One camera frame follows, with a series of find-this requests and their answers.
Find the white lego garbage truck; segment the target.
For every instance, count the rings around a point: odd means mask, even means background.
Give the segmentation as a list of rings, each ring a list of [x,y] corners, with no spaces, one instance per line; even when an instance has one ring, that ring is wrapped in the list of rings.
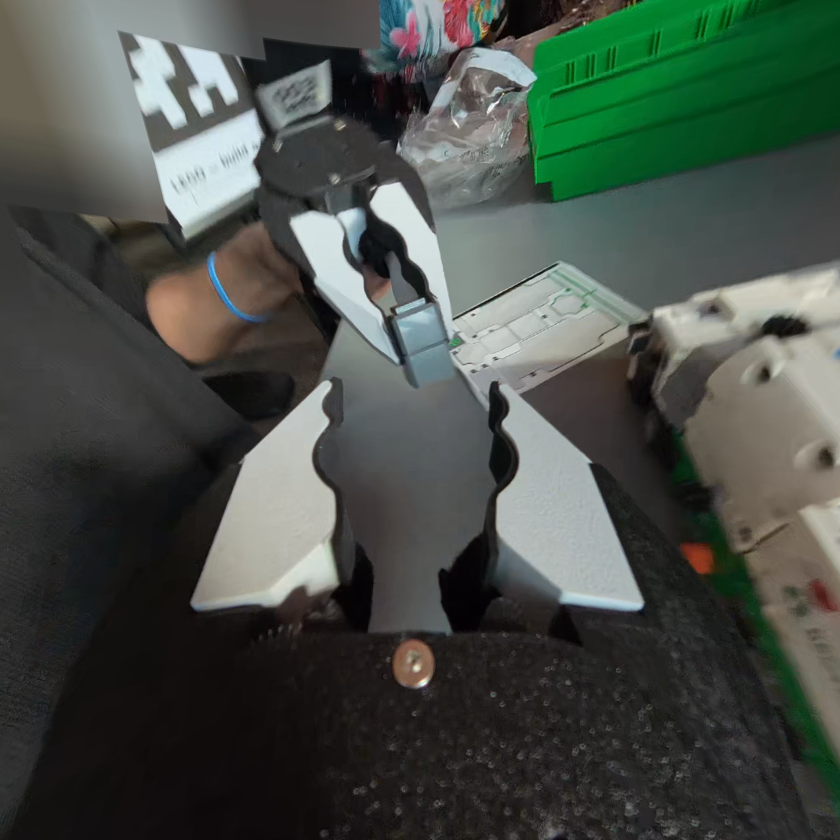
[[[628,338],[651,448],[838,797],[838,260],[653,309]]]

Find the green plastic bin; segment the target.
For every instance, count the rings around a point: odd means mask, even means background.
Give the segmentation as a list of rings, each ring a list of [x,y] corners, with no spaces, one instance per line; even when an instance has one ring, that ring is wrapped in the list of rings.
[[[533,71],[533,179],[562,202],[837,133],[839,2],[643,2]]]

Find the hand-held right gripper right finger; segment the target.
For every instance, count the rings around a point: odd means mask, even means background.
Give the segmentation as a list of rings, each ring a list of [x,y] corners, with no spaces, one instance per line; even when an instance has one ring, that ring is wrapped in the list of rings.
[[[486,582],[538,606],[641,611],[595,464],[512,388],[490,385]]]

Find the blue wristband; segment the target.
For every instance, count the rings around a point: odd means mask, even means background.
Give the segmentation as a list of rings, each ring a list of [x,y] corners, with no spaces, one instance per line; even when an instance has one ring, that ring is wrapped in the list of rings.
[[[215,251],[211,251],[207,256],[205,260],[205,268],[208,279],[211,282],[218,299],[232,316],[241,322],[246,322],[247,324],[263,324],[270,320],[270,316],[265,314],[250,314],[235,305],[217,274],[217,256]]]

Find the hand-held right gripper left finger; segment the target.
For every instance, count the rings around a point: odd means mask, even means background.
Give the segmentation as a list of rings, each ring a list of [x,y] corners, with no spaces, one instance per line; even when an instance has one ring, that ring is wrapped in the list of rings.
[[[194,611],[289,611],[351,582],[355,540],[323,461],[343,383],[321,382],[243,458],[191,598]]]

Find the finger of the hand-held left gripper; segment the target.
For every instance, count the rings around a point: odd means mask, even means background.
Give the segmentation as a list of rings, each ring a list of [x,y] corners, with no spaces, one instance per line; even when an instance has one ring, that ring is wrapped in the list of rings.
[[[291,217],[290,228],[320,295],[374,350],[401,364],[384,312],[371,299],[359,267],[365,211],[332,215],[310,210]]]
[[[379,184],[367,206],[367,231],[373,242],[394,255],[415,300],[433,303],[443,321],[446,341],[455,336],[443,260],[433,224],[404,184]]]

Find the white sticker sheet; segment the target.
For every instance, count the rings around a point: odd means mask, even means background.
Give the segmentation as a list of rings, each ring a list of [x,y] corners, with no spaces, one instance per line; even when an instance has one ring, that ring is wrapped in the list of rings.
[[[620,344],[648,312],[558,261],[455,317],[450,356],[476,399],[493,382],[523,396]]]

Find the framed tag sign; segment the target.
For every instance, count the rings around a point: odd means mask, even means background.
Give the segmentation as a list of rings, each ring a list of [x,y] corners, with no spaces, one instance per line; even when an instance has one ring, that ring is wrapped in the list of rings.
[[[119,31],[171,237],[187,245],[252,207],[264,139],[236,56]]]

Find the clear plastic bag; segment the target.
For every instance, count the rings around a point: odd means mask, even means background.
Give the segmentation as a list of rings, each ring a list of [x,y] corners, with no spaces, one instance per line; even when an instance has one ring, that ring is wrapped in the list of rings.
[[[470,48],[451,66],[426,114],[396,150],[419,174],[435,211],[499,197],[529,159],[533,71],[504,49]]]

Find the floral printed cloth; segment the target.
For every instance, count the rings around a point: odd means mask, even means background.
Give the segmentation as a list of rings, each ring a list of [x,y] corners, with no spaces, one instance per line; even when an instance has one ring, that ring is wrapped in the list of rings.
[[[505,1],[380,1],[380,44],[361,52],[372,75],[408,83],[440,77],[461,50],[503,21]]]

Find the person's left forearm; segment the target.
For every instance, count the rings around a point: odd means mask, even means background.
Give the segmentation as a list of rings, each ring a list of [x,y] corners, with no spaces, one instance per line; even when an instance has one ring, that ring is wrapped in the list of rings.
[[[225,357],[259,326],[241,322],[226,310],[205,263],[155,280],[147,291],[146,307],[162,340],[191,364]]]

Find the person's left hand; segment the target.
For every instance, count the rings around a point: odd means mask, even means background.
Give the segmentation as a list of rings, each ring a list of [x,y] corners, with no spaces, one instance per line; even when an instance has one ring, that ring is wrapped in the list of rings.
[[[302,293],[299,268],[262,223],[244,227],[217,253],[217,274],[236,306],[269,319]]]

